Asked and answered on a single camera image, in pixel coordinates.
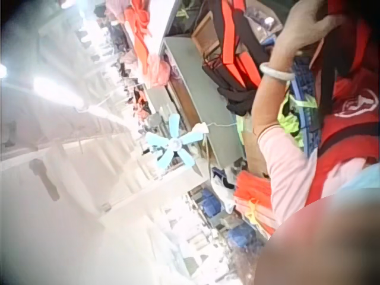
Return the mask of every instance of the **hand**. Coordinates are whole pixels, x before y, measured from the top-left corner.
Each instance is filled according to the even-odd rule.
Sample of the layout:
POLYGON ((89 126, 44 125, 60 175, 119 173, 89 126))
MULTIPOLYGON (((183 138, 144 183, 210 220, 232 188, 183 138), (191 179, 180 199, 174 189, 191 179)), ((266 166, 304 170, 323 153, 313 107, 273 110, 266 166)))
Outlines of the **hand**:
POLYGON ((341 15, 328 15, 316 20, 324 0, 300 0, 290 10, 285 27, 277 43, 294 54, 301 48, 324 38, 344 21, 341 15))

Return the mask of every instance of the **fan blade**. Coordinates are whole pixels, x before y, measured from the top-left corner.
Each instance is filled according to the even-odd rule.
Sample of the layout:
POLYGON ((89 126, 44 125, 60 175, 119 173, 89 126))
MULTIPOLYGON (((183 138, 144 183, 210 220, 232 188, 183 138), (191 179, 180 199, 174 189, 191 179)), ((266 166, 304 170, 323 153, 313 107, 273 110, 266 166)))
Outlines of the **fan blade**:
POLYGON ((145 135, 145 139, 147 140, 147 143, 149 145, 154 145, 156 147, 165 147, 169 143, 168 138, 163 138, 163 137, 156 135, 152 132, 148 132, 145 135))
POLYGON ((188 167, 193 167, 195 164, 195 160, 192 158, 192 156, 183 148, 181 148, 179 151, 177 151, 179 157, 183 160, 183 162, 188 167))
POLYGON ((179 136, 179 120, 180 116, 178 114, 171 114, 169 117, 169 132, 172 138, 179 136))
POLYGON ((159 168, 166 169, 174 157, 172 150, 166 150, 164 155, 158 160, 157 165, 159 168))
POLYGON ((203 140, 203 133, 201 132, 188 132, 180 138, 182 144, 190 144, 201 140, 203 140))

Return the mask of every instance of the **worker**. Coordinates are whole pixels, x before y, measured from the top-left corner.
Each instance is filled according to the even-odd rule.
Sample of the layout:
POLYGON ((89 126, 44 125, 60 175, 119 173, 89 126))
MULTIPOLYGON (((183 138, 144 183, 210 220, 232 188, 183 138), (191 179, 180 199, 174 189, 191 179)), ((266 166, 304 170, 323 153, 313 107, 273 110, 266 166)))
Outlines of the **worker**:
POLYGON ((336 193, 365 168, 378 166, 379 162, 378 76, 364 68, 357 73, 357 82, 357 77, 349 81, 355 84, 349 85, 352 88, 346 90, 347 96, 338 98, 332 114, 324 118, 322 142, 310 158, 278 124, 286 83, 293 76, 295 54, 346 23, 341 15, 316 21, 322 3, 323 0, 301 0, 292 8, 269 63, 261 67, 264 76, 252 107, 254 133, 267 162, 271 204, 278 224, 306 205, 336 193))

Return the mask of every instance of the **electric fan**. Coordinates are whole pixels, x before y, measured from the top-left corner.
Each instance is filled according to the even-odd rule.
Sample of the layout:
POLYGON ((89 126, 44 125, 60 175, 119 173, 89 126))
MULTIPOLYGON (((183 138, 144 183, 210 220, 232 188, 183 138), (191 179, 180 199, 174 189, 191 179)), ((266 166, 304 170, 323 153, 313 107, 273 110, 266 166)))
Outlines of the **electric fan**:
POLYGON ((178 114, 171 114, 169 116, 169 133, 171 139, 161 137, 151 132, 148 132, 145 136, 149 145, 166 149, 165 153, 157 162, 159 168, 166 169, 172 161, 175 152, 177 152, 178 156, 188 167, 192 167, 195 164, 195 160, 182 146, 201 141, 203 139, 203 133, 191 131, 179 138, 179 120, 180 116, 178 114))

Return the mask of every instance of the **bracelet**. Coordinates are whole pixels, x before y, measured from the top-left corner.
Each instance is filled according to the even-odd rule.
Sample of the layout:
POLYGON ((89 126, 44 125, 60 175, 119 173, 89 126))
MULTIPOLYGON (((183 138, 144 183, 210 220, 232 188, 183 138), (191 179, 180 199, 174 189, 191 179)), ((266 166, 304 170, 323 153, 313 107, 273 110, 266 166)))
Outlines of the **bracelet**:
POLYGON ((294 72, 283 72, 283 71, 275 70, 268 66, 268 62, 264 62, 263 64, 261 64, 260 70, 265 75, 269 75, 270 77, 273 77, 275 79, 282 80, 282 81, 292 81, 296 78, 296 75, 294 74, 294 72))

